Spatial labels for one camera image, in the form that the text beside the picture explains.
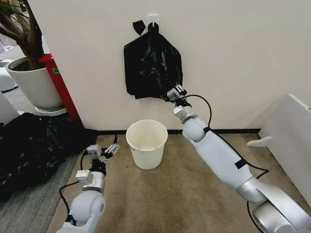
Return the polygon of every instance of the wire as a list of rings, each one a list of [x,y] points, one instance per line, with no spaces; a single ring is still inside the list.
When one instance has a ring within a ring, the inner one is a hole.
[[[208,121],[207,127],[210,128],[210,122],[211,122],[211,119],[212,119],[212,108],[211,108],[209,102],[208,102],[205,98],[203,98],[202,96],[199,96],[199,95],[187,95],[187,96],[181,97],[181,98],[179,98],[179,99],[177,99],[177,100],[182,100],[182,99],[184,99],[184,98],[191,97],[191,96],[196,96],[196,97],[199,97],[199,98],[203,99],[203,100],[205,101],[205,103],[208,105],[208,108],[209,108],[209,121]],[[215,132],[214,130],[212,130],[211,128],[210,128],[210,130],[211,130],[214,134],[216,134],[217,136],[219,136],[224,142],[226,142],[226,143],[228,144],[228,146],[230,146],[231,149],[233,149],[233,150],[238,154],[238,156],[246,162],[246,164],[248,164],[248,165],[251,166],[252,168],[255,168],[255,169],[257,169],[257,170],[263,171],[263,173],[261,173],[260,175],[258,175],[258,176],[256,177],[256,179],[259,179],[260,177],[262,177],[263,175],[265,175],[265,174],[267,174],[267,173],[269,172],[268,169],[265,169],[265,168],[261,168],[261,167],[252,165],[250,162],[248,162],[246,159],[244,159],[244,158],[240,155],[240,153],[237,152],[237,150],[236,150],[230,143],[228,143],[223,137],[221,137],[218,133],[216,133],[216,132]],[[250,210],[249,210],[249,202],[248,202],[248,201],[246,201],[246,207],[247,207],[248,215],[249,215],[250,219],[252,220],[253,224],[255,225],[255,227],[258,229],[258,231],[259,231],[260,233],[264,233],[264,232],[260,229],[260,227],[256,224],[254,218],[252,217],[251,212],[250,212]]]
[[[84,151],[84,152],[83,152],[83,155],[81,156],[81,159],[80,159],[80,170],[83,170],[82,162],[83,162],[83,158],[84,158],[86,155],[87,155],[87,152]],[[65,197],[64,197],[64,195],[63,195],[62,190],[63,190],[64,188],[66,188],[66,187],[68,187],[68,186],[71,186],[71,185],[74,185],[74,184],[76,184],[76,183],[78,183],[78,181],[73,182],[73,183],[69,183],[69,184],[67,184],[67,185],[64,185],[63,187],[61,187],[61,188],[59,189],[59,195],[60,195],[61,199],[63,200],[65,206],[66,206],[67,215],[69,215],[70,208],[69,208],[69,205],[68,205],[68,203],[67,203],[67,201],[66,201],[66,199],[65,199]]]
[[[199,98],[203,99],[205,101],[205,103],[207,103],[208,108],[209,108],[209,120],[208,120],[207,126],[210,128],[210,122],[212,121],[212,108],[211,108],[209,102],[204,97],[199,96],[199,95],[187,95],[187,96],[183,96],[183,97],[181,97],[181,98],[179,98],[177,100],[182,100],[184,98],[191,97],[191,96],[199,97]]]
[[[66,206],[67,214],[68,214],[68,215],[69,215],[70,209],[69,209],[68,203],[67,203],[67,201],[66,201],[66,199],[65,199],[65,197],[64,197],[64,195],[63,195],[62,190],[63,190],[64,188],[66,188],[66,187],[68,187],[68,186],[71,186],[71,185],[74,185],[74,184],[76,184],[76,183],[78,183],[78,181],[73,182],[73,183],[69,183],[69,184],[67,184],[67,185],[64,185],[63,187],[61,187],[61,188],[59,189],[59,195],[60,195],[61,199],[63,200],[65,206]]]
[[[248,215],[249,215],[249,217],[251,218],[251,220],[252,220],[253,224],[255,225],[255,227],[257,228],[257,230],[258,230],[260,233],[264,233],[264,232],[260,229],[260,227],[256,224],[255,220],[253,219],[253,217],[252,217],[252,215],[251,215],[251,212],[250,212],[250,210],[249,210],[249,202],[248,202],[248,201],[246,202],[246,207],[247,207]]]

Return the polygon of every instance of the wall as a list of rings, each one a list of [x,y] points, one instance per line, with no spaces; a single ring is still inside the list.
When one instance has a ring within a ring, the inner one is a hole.
[[[150,13],[182,54],[183,86],[210,101],[213,128],[260,128],[287,93],[311,101],[311,1],[29,2],[86,127],[152,118],[181,128],[170,104],[126,93],[123,46]],[[189,101],[207,120],[207,106]]]
[[[0,123],[7,124],[18,116],[19,114],[17,113],[15,108],[0,92]]]

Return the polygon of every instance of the brown carpet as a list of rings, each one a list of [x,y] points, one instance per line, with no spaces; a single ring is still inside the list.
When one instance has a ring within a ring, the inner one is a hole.
[[[271,170],[262,181],[282,188],[311,214],[269,150],[246,146],[247,141],[258,139],[256,134],[229,134],[224,138],[246,160]],[[112,136],[100,136],[97,142],[107,147],[112,141]],[[125,136],[120,136],[119,142],[121,150],[108,162],[104,191],[107,207],[96,232],[257,233],[247,214],[246,201],[217,179],[182,135],[169,136],[161,164],[149,171],[134,164]],[[79,162],[69,183],[75,181],[78,168]],[[77,184],[66,189],[65,197],[71,202],[80,192]],[[66,209],[60,202],[48,232],[59,229],[65,219]]]

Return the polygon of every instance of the plastic bucket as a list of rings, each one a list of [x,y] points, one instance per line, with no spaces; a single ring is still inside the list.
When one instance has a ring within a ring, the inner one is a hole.
[[[140,120],[126,131],[135,164],[145,170],[157,167],[162,160],[167,129],[155,120]]]

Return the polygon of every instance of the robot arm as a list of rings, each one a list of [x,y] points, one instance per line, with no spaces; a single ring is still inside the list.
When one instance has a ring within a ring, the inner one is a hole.
[[[183,123],[183,135],[196,148],[204,162],[241,197],[258,206],[253,211],[257,223],[267,233],[294,233],[311,230],[309,215],[284,191],[253,177],[248,163],[224,139],[197,117],[181,86],[168,91],[174,114]]]
[[[106,201],[103,198],[105,165],[119,148],[117,136],[114,143],[104,151],[99,145],[87,147],[85,155],[91,157],[92,168],[77,172],[76,179],[82,184],[82,193],[72,201],[69,215],[57,233],[92,233],[95,231],[106,207]]]

